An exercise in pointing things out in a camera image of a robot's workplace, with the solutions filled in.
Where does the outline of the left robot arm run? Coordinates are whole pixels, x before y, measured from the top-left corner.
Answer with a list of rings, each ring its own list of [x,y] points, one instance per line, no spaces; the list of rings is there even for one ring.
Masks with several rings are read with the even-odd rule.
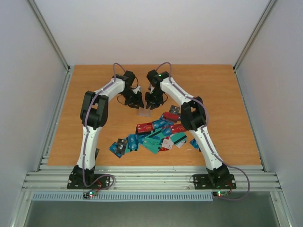
[[[101,129],[108,119],[108,107],[112,98],[118,94],[125,98],[125,105],[130,108],[143,108],[141,88],[133,88],[136,76],[126,70],[123,75],[115,74],[111,80],[96,91],[85,93],[80,119],[83,125],[81,152],[76,167],[81,171],[78,182],[84,188],[95,184],[95,153]]]

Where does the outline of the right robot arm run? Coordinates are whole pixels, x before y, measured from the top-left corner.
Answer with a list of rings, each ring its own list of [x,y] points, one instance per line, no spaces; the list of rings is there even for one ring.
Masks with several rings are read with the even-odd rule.
[[[208,133],[208,112],[202,99],[187,93],[166,71],[158,73],[151,70],[147,79],[151,90],[145,94],[146,108],[158,108],[164,104],[163,95],[168,94],[179,105],[181,124],[193,135],[204,156],[210,186],[218,188],[225,184],[230,172],[227,165],[221,161]]]

